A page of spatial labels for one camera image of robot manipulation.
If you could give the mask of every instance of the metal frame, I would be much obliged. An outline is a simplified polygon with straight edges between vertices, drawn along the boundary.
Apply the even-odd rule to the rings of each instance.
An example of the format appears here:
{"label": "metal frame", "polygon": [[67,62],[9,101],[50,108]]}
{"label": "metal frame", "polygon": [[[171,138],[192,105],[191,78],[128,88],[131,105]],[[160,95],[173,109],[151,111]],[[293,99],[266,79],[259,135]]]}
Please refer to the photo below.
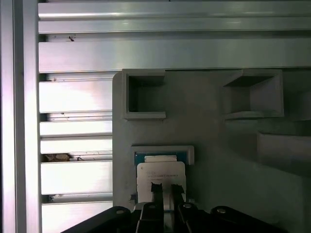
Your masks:
{"label": "metal frame", "polygon": [[2,230],[26,228],[22,0],[1,1]]}
{"label": "metal frame", "polygon": [[40,3],[39,33],[309,30],[310,9],[306,1]]}
{"label": "metal frame", "polygon": [[23,0],[27,232],[42,232],[38,80],[38,2]]}

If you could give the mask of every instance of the debris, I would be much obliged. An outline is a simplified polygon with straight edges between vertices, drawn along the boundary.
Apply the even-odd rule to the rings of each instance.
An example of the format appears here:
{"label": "debris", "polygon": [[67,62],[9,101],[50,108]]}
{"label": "debris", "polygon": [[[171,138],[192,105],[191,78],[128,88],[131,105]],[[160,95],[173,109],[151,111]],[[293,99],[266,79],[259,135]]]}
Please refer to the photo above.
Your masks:
{"label": "debris", "polygon": [[45,162],[68,162],[70,160],[70,155],[65,153],[60,154],[44,154]]}

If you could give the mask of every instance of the reflective metal surface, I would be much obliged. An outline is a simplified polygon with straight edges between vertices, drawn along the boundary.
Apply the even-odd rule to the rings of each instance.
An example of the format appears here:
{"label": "reflective metal surface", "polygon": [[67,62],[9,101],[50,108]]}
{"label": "reflective metal surface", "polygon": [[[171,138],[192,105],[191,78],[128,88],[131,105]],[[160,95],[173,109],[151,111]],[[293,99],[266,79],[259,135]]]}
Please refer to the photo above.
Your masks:
{"label": "reflective metal surface", "polygon": [[310,49],[311,39],[308,38],[120,39],[91,43],[39,43],[39,71],[306,67],[311,65]]}
{"label": "reflective metal surface", "polygon": [[41,137],[112,135],[112,121],[41,122]]}
{"label": "reflective metal surface", "polygon": [[141,17],[311,16],[307,1],[40,3],[40,20]]}
{"label": "reflective metal surface", "polygon": [[48,113],[48,121],[75,121],[75,120],[111,120],[111,111],[96,112],[68,112],[68,113]]}
{"label": "reflective metal surface", "polygon": [[41,164],[41,193],[73,194],[112,192],[112,162]]}
{"label": "reflective metal surface", "polygon": [[42,205],[42,232],[62,232],[112,207],[112,202]]}
{"label": "reflective metal surface", "polygon": [[310,30],[311,17],[215,17],[40,21],[41,34],[164,31]]}
{"label": "reflective metal surface", "polygon": [[38,117],[38,2],[23,0],[23,6],[27,233],[40,233],[42,228]]}
{"label": "reflective metal surface", "polygon": [[40,82],[39,88],[41,113],[112,109],[112,80]]}
{"label": "reflective metal surface", "polygon": [[112,79],[117,72],[107,71],[107,72],[96,72],[96,73],[54,73],[48,74],[46,76],[48,81],[83,81],[83,80],[102,80],[102,79]]}
{"label": "reflective metal surface", "polygon": [[26,228],[22,1],[2,0],[0,10],[1,229],[21,233]]}
{"label": "reflective metal surface", "polygon": [[112,193],[56,194],[49,196],[50,200],[47,203],[54,204],[88,201],[112,201]]}
{"label": "reflective metal surface", "polygon": [[111,150],[111,136],[59,137],[41,140],[41,154]]}

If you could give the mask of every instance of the metal slat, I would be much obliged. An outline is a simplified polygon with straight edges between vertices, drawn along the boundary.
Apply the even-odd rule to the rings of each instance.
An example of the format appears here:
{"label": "metal slat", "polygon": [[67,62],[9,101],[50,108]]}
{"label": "metal slat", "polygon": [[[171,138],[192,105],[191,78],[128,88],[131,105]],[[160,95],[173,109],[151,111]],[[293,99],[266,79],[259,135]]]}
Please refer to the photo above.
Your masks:
{"label": "metal slat", "polygon": [[41,193],[112,193],[112,161],[41,164]]}
{"label": "metal slat", "polygon": [[112,135],[112,121],[41,122],[41,137]]}
{"label": "metal slat", "polygon": [[116,71],[96,72],[96,73],[55,73],[46,76],[48,81],[98,81],[104,79],[112,79]]}
{"label": "metal slat", "polygon": [[40,3],[40,20],[142,17],[311,16],[307,1]]}
{"label": "metal slat", "polygon": [[311,66],[310,49],[311,39],[308,38],[163,38],[91,43],[43,42],[39,43],[39,71],[52,73],[123,68],[307,67]]}
{"label": "metal slat", "polygon": [[40,113],[111,111],[112,80],[40,82],[39,97]]}
{"label": "metal slat", "polygon": [[42,205],[42,232],[59,233],[112,207],[112,202]]}
{"label": "metal slat", "polygon": [[112,136],[41,139],[41,154],[112,151]]}
{"label": "metal slat", "polygon": [[40,34],[165,31],[286,31],[310,30],[311,17],[217,17],[40,21]]}

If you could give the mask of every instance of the square recess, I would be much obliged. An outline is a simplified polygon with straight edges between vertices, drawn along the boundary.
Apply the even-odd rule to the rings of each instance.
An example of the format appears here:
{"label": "square recess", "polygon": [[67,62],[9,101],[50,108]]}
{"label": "square recess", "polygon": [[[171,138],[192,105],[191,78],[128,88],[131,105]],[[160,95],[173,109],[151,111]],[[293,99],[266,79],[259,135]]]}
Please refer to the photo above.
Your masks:
{"label": "square recess", "polygon": [[223,86],[225,119],[283,117],[281,70],[243,69]]}

